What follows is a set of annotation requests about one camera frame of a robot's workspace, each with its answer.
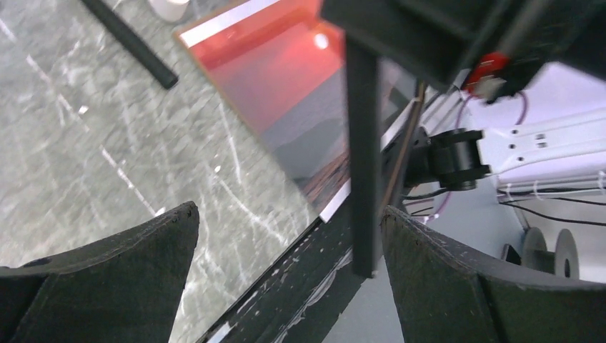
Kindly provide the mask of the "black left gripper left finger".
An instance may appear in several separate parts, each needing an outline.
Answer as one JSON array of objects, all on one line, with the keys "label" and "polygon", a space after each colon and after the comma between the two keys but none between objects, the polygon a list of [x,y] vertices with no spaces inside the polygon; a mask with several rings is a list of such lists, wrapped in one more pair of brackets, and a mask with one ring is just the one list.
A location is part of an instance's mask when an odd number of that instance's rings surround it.
[{"label": "black left gripper left finger", "polygon": [[1,268],[3,342],[167,342],[199,236],[185,202],[143,224]]}]

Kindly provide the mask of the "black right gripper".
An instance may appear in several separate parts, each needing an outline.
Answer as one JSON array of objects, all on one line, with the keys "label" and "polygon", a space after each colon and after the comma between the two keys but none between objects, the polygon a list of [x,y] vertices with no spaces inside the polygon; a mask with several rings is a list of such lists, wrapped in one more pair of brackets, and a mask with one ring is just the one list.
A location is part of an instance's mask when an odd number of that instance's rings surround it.
[{"label": "black right gripper", "polygon": [[605,78],[603,1],[325,1],[322,17],[440,91],[468,71],[469,89],[502,80],[494,101],[551,61]]}]

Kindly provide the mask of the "red sunset photo print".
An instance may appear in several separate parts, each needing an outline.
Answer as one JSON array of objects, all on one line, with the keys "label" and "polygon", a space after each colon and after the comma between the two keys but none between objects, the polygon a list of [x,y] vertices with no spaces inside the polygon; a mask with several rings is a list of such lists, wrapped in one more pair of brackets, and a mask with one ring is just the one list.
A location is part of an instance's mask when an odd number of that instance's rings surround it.
[{"label": "red sunset photo print", "polygon": [[238,1],[176,38],[322,220],[349,195],[343,36],[319,1]]}]

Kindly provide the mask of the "black wooden picture frame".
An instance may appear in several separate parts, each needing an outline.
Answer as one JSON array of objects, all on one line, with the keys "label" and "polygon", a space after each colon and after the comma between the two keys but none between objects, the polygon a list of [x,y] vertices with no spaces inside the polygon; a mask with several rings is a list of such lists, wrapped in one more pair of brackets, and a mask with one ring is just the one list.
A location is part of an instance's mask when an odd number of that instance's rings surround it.
[{"label": "black wooden picture frame", "polygon": [[[474,1],[325,1],[321,16],[344,32],[351,230],[354,273],[371,278],[379,259],[379,217],[402,186],[409,146],[428,86],[445,88],[457,75],[457,54],[473,33],[465,16]],[[380,61],[388,58],[415,79],[412,110],[399,152],[382,176],[383,93]]]}]

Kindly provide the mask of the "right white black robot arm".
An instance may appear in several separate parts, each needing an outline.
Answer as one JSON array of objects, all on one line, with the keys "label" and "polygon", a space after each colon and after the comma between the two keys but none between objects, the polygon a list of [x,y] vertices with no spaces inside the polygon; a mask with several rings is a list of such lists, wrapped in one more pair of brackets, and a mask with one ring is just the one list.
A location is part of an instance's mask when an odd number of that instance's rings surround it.
[{"label": "right white black robot arm", "polygon": [[[605,111],[544,124],[425,136],[427,88],[460,89],[489,104],[520,93],[549,62],[605,78],[603,1],[325,1],[344,33],[350,194],[387,203],[414,185],[473,189],[520,166],[605,150]],[[381,59],[417,79],[390,164],[379,129]]]}]

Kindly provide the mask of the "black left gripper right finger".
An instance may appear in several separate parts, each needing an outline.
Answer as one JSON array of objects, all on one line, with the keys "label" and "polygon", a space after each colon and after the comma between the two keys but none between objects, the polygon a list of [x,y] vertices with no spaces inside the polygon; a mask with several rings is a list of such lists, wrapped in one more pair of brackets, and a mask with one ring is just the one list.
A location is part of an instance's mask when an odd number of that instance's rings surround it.
[{"label": "black left gripper right finger", "polygon": [[603,342],[605,285],[491,257],[387,207],[389,282],[406,342]]}]

